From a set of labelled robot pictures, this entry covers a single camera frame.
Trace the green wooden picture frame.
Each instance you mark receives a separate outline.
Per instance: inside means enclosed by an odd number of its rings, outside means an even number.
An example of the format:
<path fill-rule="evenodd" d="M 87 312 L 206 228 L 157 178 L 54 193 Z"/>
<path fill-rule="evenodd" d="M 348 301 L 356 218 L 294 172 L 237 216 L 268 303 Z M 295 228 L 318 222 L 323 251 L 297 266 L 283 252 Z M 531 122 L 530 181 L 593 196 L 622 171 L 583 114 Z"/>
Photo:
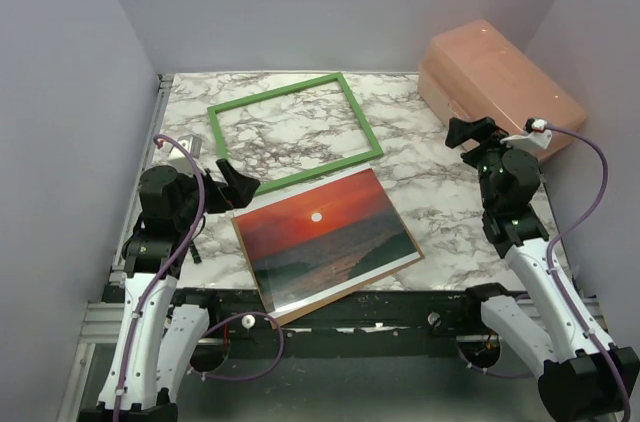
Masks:
<path fill-rule="evenodd" d="M 260 180 L 259 195 L 383 155 L 340 72 L 207 108 L 217 155 Z"/>

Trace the sunset photo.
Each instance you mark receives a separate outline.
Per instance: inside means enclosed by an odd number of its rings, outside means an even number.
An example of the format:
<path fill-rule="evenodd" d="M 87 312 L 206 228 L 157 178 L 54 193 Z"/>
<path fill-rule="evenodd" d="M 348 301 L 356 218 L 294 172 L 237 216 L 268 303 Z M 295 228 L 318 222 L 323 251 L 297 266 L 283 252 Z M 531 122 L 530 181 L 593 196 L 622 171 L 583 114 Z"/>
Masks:
<path fill-rule="evenodd" d="M 263 307 L 281 325 L 424 257 L 368 166 L 267 194 L 232 223 Z"/>

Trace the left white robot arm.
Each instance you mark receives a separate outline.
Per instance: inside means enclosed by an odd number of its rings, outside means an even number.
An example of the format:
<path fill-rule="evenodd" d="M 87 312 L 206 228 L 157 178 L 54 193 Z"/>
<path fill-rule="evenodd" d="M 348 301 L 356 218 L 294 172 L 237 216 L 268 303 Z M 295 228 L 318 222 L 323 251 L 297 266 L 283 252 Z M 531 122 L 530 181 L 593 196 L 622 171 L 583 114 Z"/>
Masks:
<path fill-rule="evenodd" d="M 217 162 L 183 174 L 170 165 L 146 170 L 141 213 L 123 248 L 124 312 L 113 360 L 95 407 L 81 421 L 175 421 L 177 395 L 200 337 L 222 322 L 208 295 L 177 296 L 178 278 L 198 224 L 206 214 L 245 208 L 260 183 Z"/>

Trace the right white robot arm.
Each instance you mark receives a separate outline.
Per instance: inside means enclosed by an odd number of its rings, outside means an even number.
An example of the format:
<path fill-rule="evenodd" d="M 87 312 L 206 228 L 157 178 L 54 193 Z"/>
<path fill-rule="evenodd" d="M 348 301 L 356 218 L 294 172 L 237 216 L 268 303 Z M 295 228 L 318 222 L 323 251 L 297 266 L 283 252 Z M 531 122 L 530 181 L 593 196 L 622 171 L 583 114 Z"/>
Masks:
<path fill-rule="evenodd" d="M 467 291 L 460 309 L 469 332 L 490 329 L 500 336 L 537 381 L 540 399 L 556 421 L 579 421 L 620 413 L 631 418 L 630 399 L 639 376 L 639 357 L 619 346 L 589 312 L 555 253 L 563 236 L 549 236 L 531 205 L 541 185 L 534 152 L 549 147 L 554 134 L 585 136 L 530 118 L 510 135 L 485 117 L 453 117 L 445 144 L 473 140 L 462 161 L 476 170 L 486 239 L 523 284 L 539 319 L 533 321 L 499 284 Z"/>

